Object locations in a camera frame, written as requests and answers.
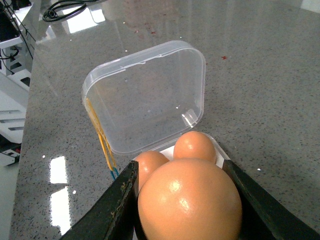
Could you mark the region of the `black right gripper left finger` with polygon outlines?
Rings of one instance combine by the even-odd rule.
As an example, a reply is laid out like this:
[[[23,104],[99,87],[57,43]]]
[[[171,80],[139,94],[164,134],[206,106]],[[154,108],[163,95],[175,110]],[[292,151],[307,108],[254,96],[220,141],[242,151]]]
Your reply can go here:
[[[131,240],[134,235],[139,190],[139,164],[124,168],[92,208],[62,240]]]

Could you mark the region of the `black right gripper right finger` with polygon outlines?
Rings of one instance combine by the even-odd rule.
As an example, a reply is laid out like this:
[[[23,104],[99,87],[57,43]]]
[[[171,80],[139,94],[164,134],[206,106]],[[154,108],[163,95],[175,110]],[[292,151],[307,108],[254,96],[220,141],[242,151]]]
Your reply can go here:
[[[222,169],[234,181],[242,202],[241,240],[318,240],[320,234],[288,211],[229,159]]]

